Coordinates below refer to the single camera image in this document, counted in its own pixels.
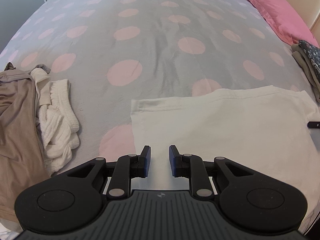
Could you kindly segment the white t-shirt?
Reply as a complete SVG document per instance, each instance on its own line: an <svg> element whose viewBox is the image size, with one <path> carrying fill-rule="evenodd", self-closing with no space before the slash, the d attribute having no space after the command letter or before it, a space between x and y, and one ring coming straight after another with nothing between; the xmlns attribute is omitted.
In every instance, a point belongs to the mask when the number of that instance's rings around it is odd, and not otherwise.
<svg viewBox="0 0 320 240"><path fill-rule="evenodd" d="M196 97L132 100L137 151L151 147L149 174L134 183L144 190L184 190L174 178L169 147L212 161L223 156L299 189L308 202L299 227L307 232L319 217L319 108L305 91L274 86L218 89Z"/></svg>

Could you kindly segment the beige folded garment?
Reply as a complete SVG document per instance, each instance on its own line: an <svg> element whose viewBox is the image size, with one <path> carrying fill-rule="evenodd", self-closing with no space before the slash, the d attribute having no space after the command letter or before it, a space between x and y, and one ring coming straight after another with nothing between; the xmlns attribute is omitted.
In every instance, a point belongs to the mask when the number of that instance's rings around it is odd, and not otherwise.
<svg viewBox="0 0 320 240"><path fill-rule="evenodd" d="M293 44L291 49L293 58L299 64L300 68L302 68L307 80L311 84L316 101L319 103L319 78L317 77L310 60L298 44Z"/></svg>

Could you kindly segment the white ribbed knit garment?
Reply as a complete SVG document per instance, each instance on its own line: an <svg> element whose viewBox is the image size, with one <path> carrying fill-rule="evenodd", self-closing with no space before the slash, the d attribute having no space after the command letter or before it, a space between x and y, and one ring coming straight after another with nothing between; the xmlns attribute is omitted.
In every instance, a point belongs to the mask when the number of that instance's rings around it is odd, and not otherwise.
<svg viewBox="0 0 320 240"><path fill-rule="evenodd" d="M67 79L52 81L50 69L38 64L30 75L35 82L36 127L43 148L43 162L49 175L60 171L80 145L80 125L69 101Z"/></svg>

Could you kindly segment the pink pillow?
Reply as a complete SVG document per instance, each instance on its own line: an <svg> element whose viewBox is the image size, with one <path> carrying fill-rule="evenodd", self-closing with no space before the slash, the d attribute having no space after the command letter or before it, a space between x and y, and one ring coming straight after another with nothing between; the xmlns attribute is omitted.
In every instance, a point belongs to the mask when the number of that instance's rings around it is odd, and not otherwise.
<svg viewBox="0 0 320 240"><path fill-rule="evenodd" d="M287 0L248 0L275 34L288 45L306 40L318 46L312 32Z"/></svg>

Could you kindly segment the grey pink-dotted bed cover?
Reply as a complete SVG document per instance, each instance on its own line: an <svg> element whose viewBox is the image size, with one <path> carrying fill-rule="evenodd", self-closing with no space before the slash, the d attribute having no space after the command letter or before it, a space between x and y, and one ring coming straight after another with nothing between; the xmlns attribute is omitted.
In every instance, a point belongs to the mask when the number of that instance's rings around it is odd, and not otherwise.
<svg viewBox="0 0 320 240"><path fill-rule="evenodd" d="M1 67L67 79L80 145L63 169L135 150L131 102L273 85L312 94L248 0L1 0Z"/></svg>

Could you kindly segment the taupe garment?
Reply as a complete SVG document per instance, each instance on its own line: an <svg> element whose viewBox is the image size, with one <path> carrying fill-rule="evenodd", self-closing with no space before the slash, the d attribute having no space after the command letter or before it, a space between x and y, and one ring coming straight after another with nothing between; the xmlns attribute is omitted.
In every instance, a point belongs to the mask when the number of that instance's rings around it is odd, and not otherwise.
<svg viewBox="0 0 320 240"><path fill-rule="evenodd" d="M15 200L25 189L49 178L36 128L32 77L12 63L1 72L1 218L16 222Z"/></svg>

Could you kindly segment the dark floral folded garment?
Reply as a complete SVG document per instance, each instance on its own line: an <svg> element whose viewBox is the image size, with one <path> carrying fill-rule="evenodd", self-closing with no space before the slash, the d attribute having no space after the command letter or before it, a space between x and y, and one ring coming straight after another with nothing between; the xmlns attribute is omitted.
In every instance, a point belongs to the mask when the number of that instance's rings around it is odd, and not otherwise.
<svg viewBox="0 0 320 240"><path fill-rule="evenodd" d="M300 46L300 48L302 48L302 50L310 60L311 65L317 77L319 78L319 75L320 75L319 48L314 46L313 44L310 44L308 41L305 41L305 40L299 40L298 45Z"/></svg>

